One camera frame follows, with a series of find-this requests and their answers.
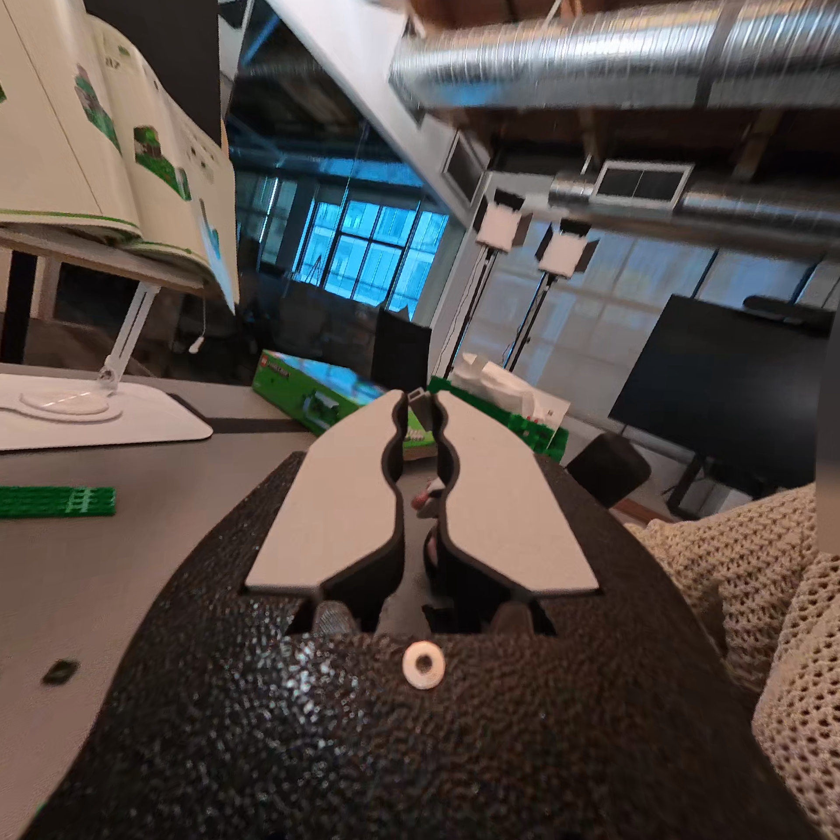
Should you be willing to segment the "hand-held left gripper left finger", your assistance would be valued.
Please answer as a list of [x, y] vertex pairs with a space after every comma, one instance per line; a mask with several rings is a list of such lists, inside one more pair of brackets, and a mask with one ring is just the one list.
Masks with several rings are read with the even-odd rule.
[[249, 593], [339, 602], [365, 633], [402, 582], [407, 398], [392, 390], [308, 449], [245, 578]]

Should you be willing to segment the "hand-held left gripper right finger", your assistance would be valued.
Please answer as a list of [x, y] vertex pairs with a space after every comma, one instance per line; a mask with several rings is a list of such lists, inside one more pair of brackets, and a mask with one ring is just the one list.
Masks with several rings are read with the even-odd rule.
[[454, 630], [480, 634], [499, 610], [554, 634], [544, 603], [601, 587], [530, 447], [451, 392], [434, 396], [437, 473], [435, 581]]

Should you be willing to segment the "person's right forearm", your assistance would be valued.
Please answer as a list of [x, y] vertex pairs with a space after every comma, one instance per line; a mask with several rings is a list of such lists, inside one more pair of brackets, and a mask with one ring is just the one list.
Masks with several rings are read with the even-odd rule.
[[839, 559], [818, 547], [816, 484], [626, 528], [755, 700], [752, 733], [778, 775], [818, 831], [839, 838]]

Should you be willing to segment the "green lego set box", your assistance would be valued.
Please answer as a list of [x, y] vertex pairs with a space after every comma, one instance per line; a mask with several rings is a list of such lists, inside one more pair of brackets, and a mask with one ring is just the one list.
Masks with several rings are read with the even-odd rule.
[[375, 356], [371, 372], [362, 375], [336, 364], [263, 350], [252, 388], [320, 436], [390, 390], [410, 393], [425, 384], [425, 375], [413, 361], [388, 353]]

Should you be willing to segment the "green lego plate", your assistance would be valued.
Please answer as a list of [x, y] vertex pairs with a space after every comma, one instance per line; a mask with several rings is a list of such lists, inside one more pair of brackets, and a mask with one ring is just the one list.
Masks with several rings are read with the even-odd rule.
[[104, 518], [117, 507], [112, 487], [2, 486], [1, 519]]

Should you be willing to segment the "lego instruction booklet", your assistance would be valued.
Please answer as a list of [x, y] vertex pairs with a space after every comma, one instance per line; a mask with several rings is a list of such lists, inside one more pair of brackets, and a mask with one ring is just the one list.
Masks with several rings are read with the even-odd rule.
[[1, 216], [201, 277], [239, 303], [235, 172], [83, 2], [2, 2]]

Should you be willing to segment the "open green cardboard box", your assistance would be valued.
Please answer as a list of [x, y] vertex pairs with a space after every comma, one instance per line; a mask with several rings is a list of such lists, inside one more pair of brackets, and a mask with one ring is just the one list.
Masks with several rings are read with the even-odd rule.
[[458, 399], [471, 405], [476, 410], [488, 415], [498, 421], [502, 426], [517, 435], [537, 455], [545, 455], [556, 463], [560, 463], [569, 439], [569, 432], [559, 427], [552, 429], [541, 423], [537, 423], [523, 415], [509, 412], [493, 402], [472, 395], [469, 392], [453, 385], [449, 380], [438, 376], [432, 376], [427, 386], [432, 394], [439, 392], [450, 392]]

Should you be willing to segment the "black office chair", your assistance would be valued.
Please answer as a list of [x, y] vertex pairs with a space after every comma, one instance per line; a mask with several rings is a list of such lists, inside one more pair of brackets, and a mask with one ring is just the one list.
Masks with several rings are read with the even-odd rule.
[[611, 509], [641, 487], [652, 467], [624, 436], [602, 432], [565, 467], [604, 508]]

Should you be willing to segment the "white plastic bags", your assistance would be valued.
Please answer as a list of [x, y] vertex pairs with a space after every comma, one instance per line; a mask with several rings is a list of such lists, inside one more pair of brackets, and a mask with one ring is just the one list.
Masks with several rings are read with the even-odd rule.
[[462, 353], [448, 379], [479, 399], [554, 431], [561, 427], [571, 407], [569, 402], [541, 391], [477, 353]]

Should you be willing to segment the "black computer monitor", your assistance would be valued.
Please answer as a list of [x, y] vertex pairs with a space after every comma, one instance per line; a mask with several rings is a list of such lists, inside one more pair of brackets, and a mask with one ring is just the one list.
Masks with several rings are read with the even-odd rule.
[[380, 308], [374, 331], [371, 381], [386, 390], [425, 390], [431, 338], [429, 327]]

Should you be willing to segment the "large black television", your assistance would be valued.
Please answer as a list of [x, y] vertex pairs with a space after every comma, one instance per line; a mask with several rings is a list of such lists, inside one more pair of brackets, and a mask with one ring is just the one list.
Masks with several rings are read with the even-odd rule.
[[666, 500], [699, 477], [767, 497], [816, 472], [817, 408], [834, 311], [750, 296], [741, 309], [674, 295], [612, 405], [617, 423], [688, 450]]

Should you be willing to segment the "white book stand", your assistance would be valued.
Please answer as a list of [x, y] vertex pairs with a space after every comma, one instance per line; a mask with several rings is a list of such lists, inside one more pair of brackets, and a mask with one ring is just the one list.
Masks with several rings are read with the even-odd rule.
[[171, 287], [202, 296], [197, 276], [51, 226], [2, 227], [2, 246], [139, 283], [96, 379], [2, 373], [2, 452], [196, 442], [213, 435], [207, 422], [158, 388], [121, 384], [158, 291]]

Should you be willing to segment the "studio light panel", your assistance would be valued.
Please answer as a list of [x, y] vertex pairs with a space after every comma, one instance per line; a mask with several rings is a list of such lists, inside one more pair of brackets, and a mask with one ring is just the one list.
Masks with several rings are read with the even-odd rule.
[[559, 280], [572, 278], [576, 272], [584, 272], [588, 267], [598, 245], [597, 240], [589, 239], [591, 230], [591, 225], [567, 217], [546, 229], [535, 252], [541, 271], [539, 284], [502, 363], [505, 370], [515, 369], [553, 285]]
[[469, 327], [477, 313], [492, 270], [499, 256], [523, 245], [528, 235], [532, 215], [523, 212], [524, 196], [500, 188], [490, 198], [483, 196], [473, 222], [479, 253], [470, 273], [465, 295], [455, 316], [458, 327], [453, 348], [448, 357], [444, 377], [455, 363]]

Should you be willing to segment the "silver air duct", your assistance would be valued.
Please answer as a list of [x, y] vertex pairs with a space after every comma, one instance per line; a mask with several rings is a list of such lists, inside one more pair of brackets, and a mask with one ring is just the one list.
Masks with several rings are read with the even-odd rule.
[[594, 177], [560, 172], [553, 178], [548, 202], [554, 207], [592, 207], [598, 214], [641, 211], [809, 235], [836, 237], [839, 228], [837, 196], [701, 182], [692, 164], [609, 160]]
[[404, 37], [388, 79], [440, 109], [837, 109], [838, 2], [683, 2]]

